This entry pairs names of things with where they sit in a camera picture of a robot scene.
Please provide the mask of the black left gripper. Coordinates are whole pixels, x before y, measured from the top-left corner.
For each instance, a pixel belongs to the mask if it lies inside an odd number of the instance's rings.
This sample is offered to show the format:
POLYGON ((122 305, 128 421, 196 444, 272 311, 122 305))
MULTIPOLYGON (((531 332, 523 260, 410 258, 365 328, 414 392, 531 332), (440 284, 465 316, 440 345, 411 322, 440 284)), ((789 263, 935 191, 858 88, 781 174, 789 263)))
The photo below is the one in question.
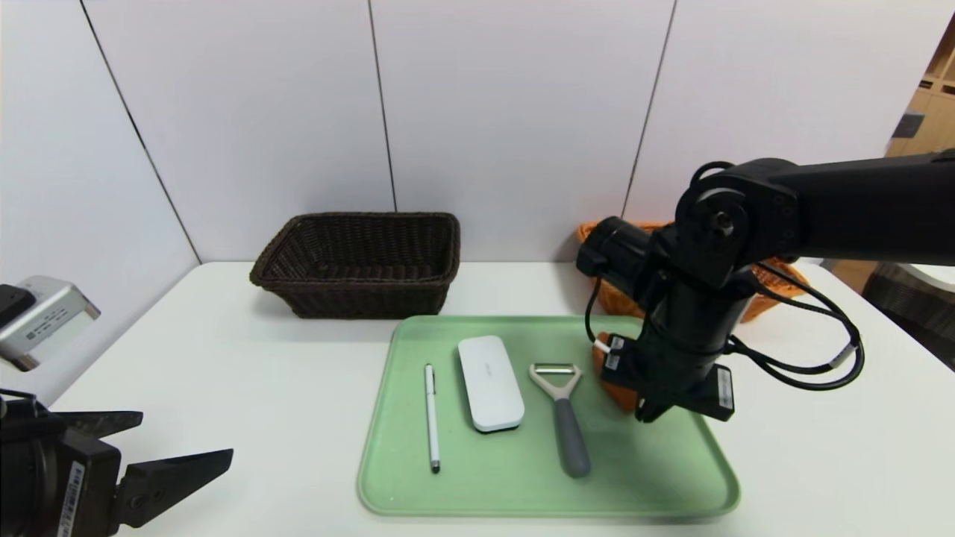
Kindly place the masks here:
POLYGON ((8 412, 2 419, 2 535, 113 536, 140 528, 228 472, 233 449, 129 465, 102 441, 139 411, 8 412))

